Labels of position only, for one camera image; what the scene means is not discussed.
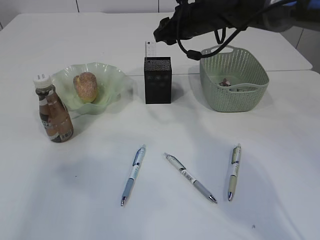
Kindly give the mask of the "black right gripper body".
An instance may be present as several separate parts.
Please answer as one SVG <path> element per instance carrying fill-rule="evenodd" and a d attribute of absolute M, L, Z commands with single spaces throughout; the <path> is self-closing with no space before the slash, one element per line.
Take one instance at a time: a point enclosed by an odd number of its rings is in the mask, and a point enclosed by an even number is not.
<path fill-rule="evenodd" d="M 153 32 L 155 41 L 174 45 L 177 39 L 224 28 L 238 28 L 265 7 L 264 0 L 178 0 L 172 17 L 163 18 Z"/>

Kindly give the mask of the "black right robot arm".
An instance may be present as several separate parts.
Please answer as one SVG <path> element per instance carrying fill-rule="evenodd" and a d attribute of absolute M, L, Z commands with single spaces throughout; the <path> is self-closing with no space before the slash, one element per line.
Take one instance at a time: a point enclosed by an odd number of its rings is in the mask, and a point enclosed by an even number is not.
<path fill-rule="evenodd" d="M 163 18 L 153 32 L 156 42 L 174 45 L 177 39 L 194 37 L 224 28 L 247 27 L 284 32 L 291 27 L 318 31 L 318 0 L 179 0 L 172 17 Z"/>

